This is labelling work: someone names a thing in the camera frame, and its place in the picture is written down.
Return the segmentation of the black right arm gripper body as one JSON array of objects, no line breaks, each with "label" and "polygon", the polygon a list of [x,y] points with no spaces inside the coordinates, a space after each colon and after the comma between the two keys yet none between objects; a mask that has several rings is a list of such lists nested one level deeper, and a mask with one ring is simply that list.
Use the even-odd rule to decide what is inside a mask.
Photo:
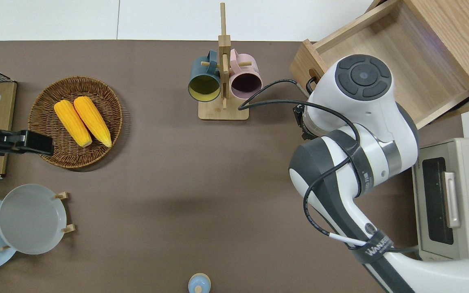
[{"label": "black right arm gripper body", "polygon": [[307,128],[307,125],[305,124],[304,117],[305,117],[305,106],[304,105],[296,105],[293,108],[293,113],[294,117],[296,119],[296,123],[302,130],[302,139],[303,140],[314,140],[318,138],[319,136],[315,135],[311,130]]}]

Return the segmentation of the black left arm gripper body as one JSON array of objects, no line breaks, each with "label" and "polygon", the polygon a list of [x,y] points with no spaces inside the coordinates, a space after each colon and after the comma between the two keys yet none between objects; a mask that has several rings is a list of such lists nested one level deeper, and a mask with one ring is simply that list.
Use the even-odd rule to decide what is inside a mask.
[{"label": "black left arm gripper body", "polygon": [[54,150],[53,139],[37,132],[2,130],[0,134],[0,156],[7,153],[33,153],[51,157],[54,155]]}]

